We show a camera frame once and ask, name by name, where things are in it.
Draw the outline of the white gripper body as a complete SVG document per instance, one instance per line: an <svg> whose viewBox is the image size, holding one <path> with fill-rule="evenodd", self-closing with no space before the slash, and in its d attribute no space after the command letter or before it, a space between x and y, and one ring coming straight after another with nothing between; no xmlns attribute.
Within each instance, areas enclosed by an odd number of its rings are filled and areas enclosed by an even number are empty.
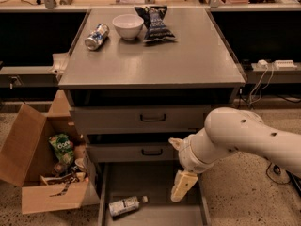
<svg viewBox="0 0 301 226"><path fill-rule="evenodd" d="M201 174L206 170L206 165L197 159L192 150L192 138L190 135L180 142L178 157L182 167L191 173Z"/></svg>

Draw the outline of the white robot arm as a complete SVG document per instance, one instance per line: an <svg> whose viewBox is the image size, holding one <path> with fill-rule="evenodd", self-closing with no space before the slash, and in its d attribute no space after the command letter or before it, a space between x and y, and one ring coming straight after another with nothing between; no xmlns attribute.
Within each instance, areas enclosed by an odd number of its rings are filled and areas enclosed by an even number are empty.
<svg viewBox="0 0 301 226"><path fill-rule="evenodd" d="M238 151L265 158L301 177L301 135L269 127L251 111L217 108L207 115L200 131L168 142L178 151L182 165L171 190L174 202L181 201L215 161Z"/></svg>

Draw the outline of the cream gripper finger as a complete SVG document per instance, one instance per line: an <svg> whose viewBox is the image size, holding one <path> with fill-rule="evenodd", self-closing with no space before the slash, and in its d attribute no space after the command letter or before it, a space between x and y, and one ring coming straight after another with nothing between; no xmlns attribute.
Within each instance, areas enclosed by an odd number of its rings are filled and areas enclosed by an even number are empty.
<svg viewBox="0 0 301 226"><path fill-rule="evenodd" d="M173 202L181 201L192 186L197 182L198 176L187 170L178 170L171 189L170 199Z"/></svg>
<svg viewBox="0 0 301 226"><path fill-rule="evenodd" d="M175 150L179 150L182 146L182 140L180 138L171 137L168 142L173 146Z"/></svg>

